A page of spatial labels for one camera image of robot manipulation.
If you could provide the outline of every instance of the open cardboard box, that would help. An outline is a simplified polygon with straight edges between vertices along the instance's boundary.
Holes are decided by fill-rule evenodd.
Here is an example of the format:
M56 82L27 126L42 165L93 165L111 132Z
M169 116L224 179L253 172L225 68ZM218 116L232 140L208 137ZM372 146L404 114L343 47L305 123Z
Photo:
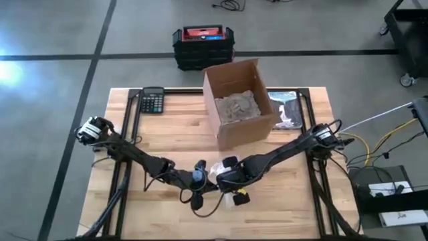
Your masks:
M204 69L203 96L209 122L221 150L266 139L278 120L268 92L260 78L257 60L247 60L212 66ZM221 124L215 98L223 98L250 90L259 106L261 116L248 120Z

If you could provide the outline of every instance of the white cable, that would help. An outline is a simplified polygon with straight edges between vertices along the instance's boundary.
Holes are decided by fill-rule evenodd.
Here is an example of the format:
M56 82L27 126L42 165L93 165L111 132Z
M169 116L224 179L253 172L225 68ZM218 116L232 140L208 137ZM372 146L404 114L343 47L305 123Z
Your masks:
M411 104L412 104L412 102L409 102L409 103L407 103L407 104L404 104L404 105L401 105L401 106L395 107L395 108L393 108L393 109L390 109L390 110L388 110L388 111L385 111L384 113L380 113L380 114L375 115L375 116L373 116L373 117L367 118L367 119L365 119L365 120L363 120L363 121L360 121L359 123L353 124L353 125L352 125L352 126L350 126L350 127L346 127L345 129L343 129L343 130L339 131L338 133L340 134L340 133L342 133L342 132L344 132L344 131L347 131L347 130L351 129L352 127L356 127L356 126L357 126L357 125L359 125L359 124L365 123L365 122L367 122L367 121L371 121L371 120L372 120L372 119L374 119L374 118L378 118L378 117L380 117L380 116L382 116L382 115L388 114L388 113L390 113L390 112L393 112L394 110L398 110L398 109L400 109L400 108L403 108L403 107L409 106L409 105L411 105Z

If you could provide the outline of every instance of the calculator keypad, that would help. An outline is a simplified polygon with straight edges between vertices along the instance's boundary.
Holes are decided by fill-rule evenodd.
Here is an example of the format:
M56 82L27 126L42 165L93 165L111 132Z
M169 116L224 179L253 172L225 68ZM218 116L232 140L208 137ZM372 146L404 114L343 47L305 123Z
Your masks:
M160 114L163 112L163 95L162 94L146 94L142 97L141 103L142 113Z

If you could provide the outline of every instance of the caster wheel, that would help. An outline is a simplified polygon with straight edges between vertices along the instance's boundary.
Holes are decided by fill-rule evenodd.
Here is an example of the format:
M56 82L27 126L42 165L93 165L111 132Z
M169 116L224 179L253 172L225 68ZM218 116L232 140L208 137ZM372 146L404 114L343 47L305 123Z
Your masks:
M410 77L409 74L405 74L400 79L400 84L404 87L410 87L416 83L417 83L417 79L415 79L414 77Z
M389 32L389 28L388 25L386 23L382 24L381 28L379 29L379 34L381 36L384 36L385 34L387 34Z

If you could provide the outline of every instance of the yellow cable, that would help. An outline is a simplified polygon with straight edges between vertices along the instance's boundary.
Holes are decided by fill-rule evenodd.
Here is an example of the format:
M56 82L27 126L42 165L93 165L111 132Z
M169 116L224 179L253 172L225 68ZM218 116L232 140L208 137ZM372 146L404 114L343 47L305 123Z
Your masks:
M370 155L370 148L368 147L367 142L360 136L356 135L356 134L351 134L351 133L339 133L339 135L348 135L350 137L355 137L358 140L360 140L362 142L362 144L364 144L364 146L366 147L366 152L367 152L367 158L364 161L364 165L366 165L366 163L368 162L368 156Z
M387 134L385 134L374 146L374 149L378 149L379 145L383 142L384 139L386 139L389 135L392 135L394 133L396 133L398 130L401 130L403 128L405 128L406 126L410 125L411 123L415 122L417 119L413 118L411 120L409 120L408 122L404 123L403 125L393 129L392 131L388 132Z

